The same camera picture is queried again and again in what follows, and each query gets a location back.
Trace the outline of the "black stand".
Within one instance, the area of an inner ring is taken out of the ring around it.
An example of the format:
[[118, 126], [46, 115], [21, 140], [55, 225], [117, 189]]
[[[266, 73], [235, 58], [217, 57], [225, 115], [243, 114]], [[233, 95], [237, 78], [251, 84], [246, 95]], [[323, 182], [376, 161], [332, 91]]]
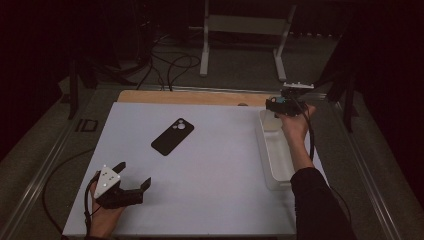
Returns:
[[68, 119], [71, 120], [76, 116], [76, 113], [79, 108], [79, 95], [78, 95], [78, 77], [80, 76], [80, 71], [78, 70], [77, 65], [81, 62], [86, 62], [90, 67], [94, 67], [99, 70], [101, 73], [111, 77], [115, 82], [124, 85], [124, 86], [135, 86], [135, 83], [132, 83], [123, 77], [119, 76], [117, 73], [114, 73], [112, 70], [109, 70], [105, 65], [99, 63], [98, 61], [83, 57], [81, 60], [72, 58], [69, 61], [69, 104], [70, 111]]
[[331, 70], [326, 67], [320, 78], [314, 82], [316, 87], [321, 87], [327, 83], [331, 83], [331, 87], [326, 94], [326, 98], [330, 102], [337, 102], [344, 98], [344, 108], [342, 121], [345, 128], [352, 132], [352, 116], [353, 116], [353, 100], [355, 75], [357, 70], [354, 67], [342, 67]]

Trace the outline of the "person's right hand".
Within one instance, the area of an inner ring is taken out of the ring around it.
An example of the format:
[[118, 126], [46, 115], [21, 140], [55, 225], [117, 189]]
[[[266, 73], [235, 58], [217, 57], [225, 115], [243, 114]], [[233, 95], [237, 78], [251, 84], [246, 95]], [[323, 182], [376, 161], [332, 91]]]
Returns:
[[289, 146], [303, 145], [306, 133], [309, 130], [305, 117], [303, 115], [290, 117], [284, 114], [279, 114], [278, 117], [282, 122], [282, 131]]

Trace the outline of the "white plastic bin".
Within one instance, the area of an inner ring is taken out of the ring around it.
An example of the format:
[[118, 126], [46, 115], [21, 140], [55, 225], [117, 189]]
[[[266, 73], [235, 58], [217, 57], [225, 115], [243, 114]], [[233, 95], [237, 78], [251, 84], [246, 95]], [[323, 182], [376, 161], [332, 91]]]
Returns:
[[295, 173], [281, 127], [281, 120], [273, 112], [259, 111], [255, 132], [266, 185], [273, 191], [288, 190], [291, 187], [290, 179]]

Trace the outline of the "black rectangular floor frame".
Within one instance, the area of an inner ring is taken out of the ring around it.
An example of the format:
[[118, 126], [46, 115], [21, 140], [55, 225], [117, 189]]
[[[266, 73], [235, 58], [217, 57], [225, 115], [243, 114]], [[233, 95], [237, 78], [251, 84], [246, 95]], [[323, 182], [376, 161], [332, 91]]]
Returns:
[[75, 129], [76, 132], [95, 132], [98, 127], [98, 121], [92, 119], [80, 119], [77, 127]]

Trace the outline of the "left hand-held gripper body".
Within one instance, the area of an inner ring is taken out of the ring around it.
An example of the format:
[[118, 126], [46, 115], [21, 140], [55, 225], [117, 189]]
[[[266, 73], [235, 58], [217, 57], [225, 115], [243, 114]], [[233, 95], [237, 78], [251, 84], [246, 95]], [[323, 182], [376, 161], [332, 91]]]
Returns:
[[144, 192], [138, 189], [124, 190], [120, 188], [120, 173], [104, 165], [93, 180], [97, 183], [94, 199], [104, 209], [117, 209], [130, 205], [142, 204]]

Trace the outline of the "white table mat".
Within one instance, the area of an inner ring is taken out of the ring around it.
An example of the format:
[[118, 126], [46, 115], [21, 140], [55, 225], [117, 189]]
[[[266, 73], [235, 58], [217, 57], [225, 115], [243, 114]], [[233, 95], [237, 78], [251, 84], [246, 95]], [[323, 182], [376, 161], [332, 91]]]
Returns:
[[[291, 190], [265, 182], [255, 128], [259, 108], [115, 103], [87, 168], [126, 163], [121, 186], [151, 178], [140, 205], [121, 216], [118, 236], [272, 236], [296, 231]], [[178, 118], [194, 130], [168, 155], [151, 143]]]

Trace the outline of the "person's left hand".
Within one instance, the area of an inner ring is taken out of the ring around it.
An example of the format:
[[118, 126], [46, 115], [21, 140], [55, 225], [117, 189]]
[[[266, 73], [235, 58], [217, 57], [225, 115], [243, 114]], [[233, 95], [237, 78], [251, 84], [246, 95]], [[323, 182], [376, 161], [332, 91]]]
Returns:
[[[90, 195], [93, 198], [97, 183], [94, 182], [90, 186]], [[115, 230], [118, 221], [124, 212], [125, 208], [120, 207], [117, 209], [104, 209], [93, 198], [92, 199], [92, 215], [91, 215], [91, 228], [88, 236], [95, 236], [101, 238], [110, 238]]]

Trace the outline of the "black phone case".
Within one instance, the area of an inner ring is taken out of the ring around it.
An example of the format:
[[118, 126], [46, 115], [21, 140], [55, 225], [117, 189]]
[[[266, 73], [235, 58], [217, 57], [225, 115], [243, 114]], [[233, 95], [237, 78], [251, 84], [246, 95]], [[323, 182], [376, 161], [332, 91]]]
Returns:
[[168, 156], [192, 131], [194, 126], [178, 118], [163, 133], [152, 141], [151, 147], [163, 156]]

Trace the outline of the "white metal stand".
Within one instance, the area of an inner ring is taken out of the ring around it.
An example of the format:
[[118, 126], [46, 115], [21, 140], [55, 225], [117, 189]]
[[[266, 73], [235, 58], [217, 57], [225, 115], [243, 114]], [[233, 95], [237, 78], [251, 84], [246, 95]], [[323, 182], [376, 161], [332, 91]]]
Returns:
[[200, 75], [202, 77], [208, 75], [210, 32], [261, 34], [280, 36], [280, 44], [273, 50], [273, 58], [278, 80], [280, 82], [286, 81], [287, 75], [283, 64], [282, 53], [296, 8], [297, 6], [292, 4], [287, 16], [283, 19], [216, 15], [210, 13], [210, 0], [204, 0], [203, 49], [200, 61]]

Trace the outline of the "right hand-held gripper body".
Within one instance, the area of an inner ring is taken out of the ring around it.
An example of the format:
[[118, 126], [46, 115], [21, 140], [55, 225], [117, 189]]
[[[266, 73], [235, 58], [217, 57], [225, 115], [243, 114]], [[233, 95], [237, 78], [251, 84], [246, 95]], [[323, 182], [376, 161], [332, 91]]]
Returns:
[[283, 83], [283, 90], [287, 91], [285, 103], [279, 103], [282, 108], [282, 114], [287, 116], [297, 116], [302, 114], [307, 109], [306, 103], [301, 99], [301, 96], [314, 89], [314, 85], [306, 85], [300, 82]]

